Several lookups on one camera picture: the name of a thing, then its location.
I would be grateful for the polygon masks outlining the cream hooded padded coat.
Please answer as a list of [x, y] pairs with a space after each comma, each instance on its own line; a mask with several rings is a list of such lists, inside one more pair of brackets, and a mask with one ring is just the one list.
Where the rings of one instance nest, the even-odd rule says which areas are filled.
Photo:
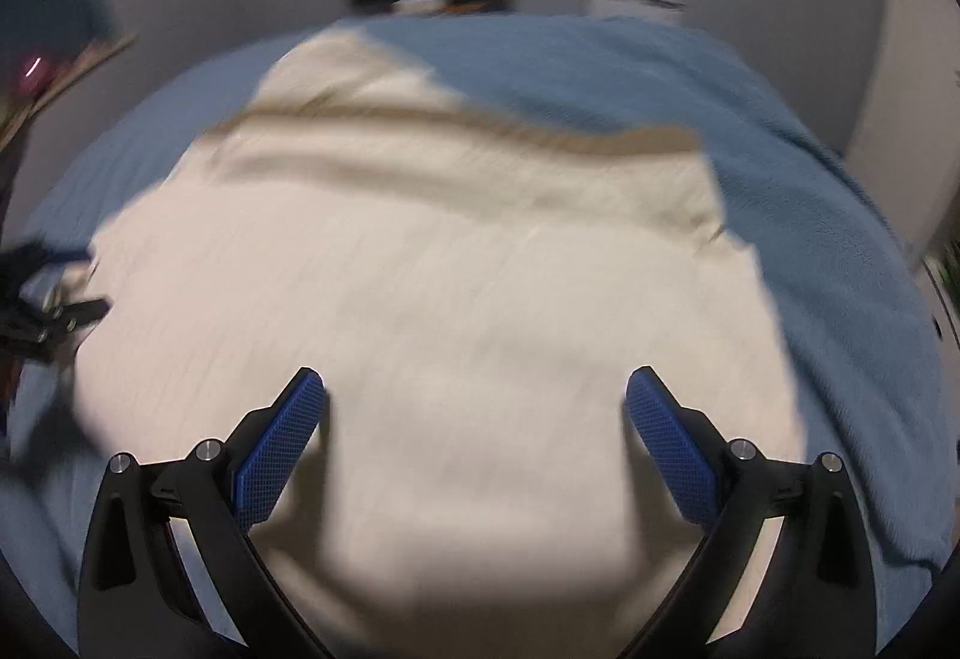
[[73, 407], [178, 459], [324, 379], [331, 425], [252, 537], [309, 627], [397, 657], [612, 657], [700, 540], [623, 420], [651, 366], [797, 461], [757, 256], [695, 131], [475, 126], [356, 32], [286, 54], [249, 111], [99, 228]]

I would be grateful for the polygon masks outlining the blue fleece bed blanket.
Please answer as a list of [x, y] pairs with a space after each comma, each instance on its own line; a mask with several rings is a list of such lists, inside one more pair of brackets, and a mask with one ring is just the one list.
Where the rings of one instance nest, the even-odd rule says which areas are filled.
[[[530, 121], [612, 132], [686, 118], [703, 134], [732, 233], [757, 249], [811, 423], [866, 491], [878, 644], [913, 615], [949, 556], [957, 490], [934, 327], [895, 235], [838, 158], [734, 49], [642, 20], [478, 15], [355, 20], [439, 82]], [[283, 54], [320, 32], [223, 53], [165, 83], [67, 168], [14, 236], [85, 243], [160, 181], [204, 127], [251, 97]], [[75, 645], [75, 578], [103, 461], [28, 366], [2, 454], [2, 552], [37, 608]]]

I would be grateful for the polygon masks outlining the wooden window sill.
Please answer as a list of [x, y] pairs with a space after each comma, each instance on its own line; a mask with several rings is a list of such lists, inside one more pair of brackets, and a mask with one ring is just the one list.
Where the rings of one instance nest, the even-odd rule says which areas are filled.
[[50, 64], [44, 58], [32, 61], [25, 74], [28, 93], [3, 103], [2, 149], [7, 149], [53, 100], [98, 69], [99, 65], [121, 54], [136, 39], [135, 33], [128, 33], [117, 40], [92, 41], [75, 59], [62, 64]]

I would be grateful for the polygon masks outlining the white wardrobe with drawers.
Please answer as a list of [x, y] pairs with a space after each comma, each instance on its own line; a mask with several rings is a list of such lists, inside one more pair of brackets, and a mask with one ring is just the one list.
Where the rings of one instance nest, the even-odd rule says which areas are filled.
[[926, 254], [923, 269], [940, 310], [946, 315], [952, 342], [958, 344], [958, 266], [953, 262], [952, 251], [947, 251], [945, 256]]

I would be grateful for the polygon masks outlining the white door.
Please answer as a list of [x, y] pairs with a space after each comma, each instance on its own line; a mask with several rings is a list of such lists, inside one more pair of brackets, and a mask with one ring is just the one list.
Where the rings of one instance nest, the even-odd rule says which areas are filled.
[[844, 161], [911, 264], [958, 191], [958, 5], [884, 0], [874, 69]]

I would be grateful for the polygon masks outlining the white box under router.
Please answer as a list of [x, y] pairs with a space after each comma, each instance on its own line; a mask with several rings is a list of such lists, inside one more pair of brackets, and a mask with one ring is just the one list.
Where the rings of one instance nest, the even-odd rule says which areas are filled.
[[596, 19], [630, 19], [680, 25], [685, 5], [672, 0], [583, 0], [584, 12]]

